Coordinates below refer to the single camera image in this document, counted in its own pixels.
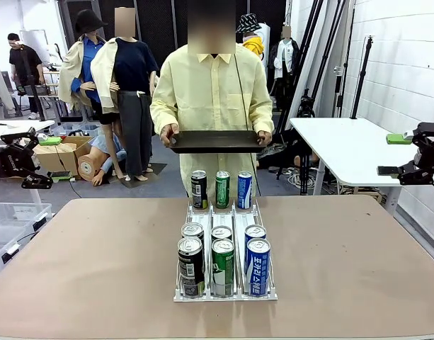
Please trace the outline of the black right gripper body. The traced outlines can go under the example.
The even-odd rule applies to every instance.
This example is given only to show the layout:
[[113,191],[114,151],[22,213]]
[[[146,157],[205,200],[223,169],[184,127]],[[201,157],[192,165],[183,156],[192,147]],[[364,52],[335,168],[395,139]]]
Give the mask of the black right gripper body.
[[413,143],[418,148],[414,164],[419,169],[434,169],[434,137],[419,137]]

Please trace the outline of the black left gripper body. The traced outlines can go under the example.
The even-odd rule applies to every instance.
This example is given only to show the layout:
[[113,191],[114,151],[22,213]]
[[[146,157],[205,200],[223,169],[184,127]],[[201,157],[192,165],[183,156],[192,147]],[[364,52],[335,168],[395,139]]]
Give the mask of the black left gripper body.
[[26,177],[39,169],[32,145],[0,145],[0,178]]

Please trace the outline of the person's right hand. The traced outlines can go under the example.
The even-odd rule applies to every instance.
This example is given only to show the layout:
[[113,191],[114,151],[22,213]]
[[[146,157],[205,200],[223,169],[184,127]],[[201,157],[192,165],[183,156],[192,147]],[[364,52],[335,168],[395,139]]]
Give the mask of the person's right hand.
[[160,138],[161,141],[163,143],[163,145],[165,147],[170,147],[171,146],[171,140],[179,133],[179,128],[178,125],[173,123],[173,124],[168,124],[165,125],[160,133]]

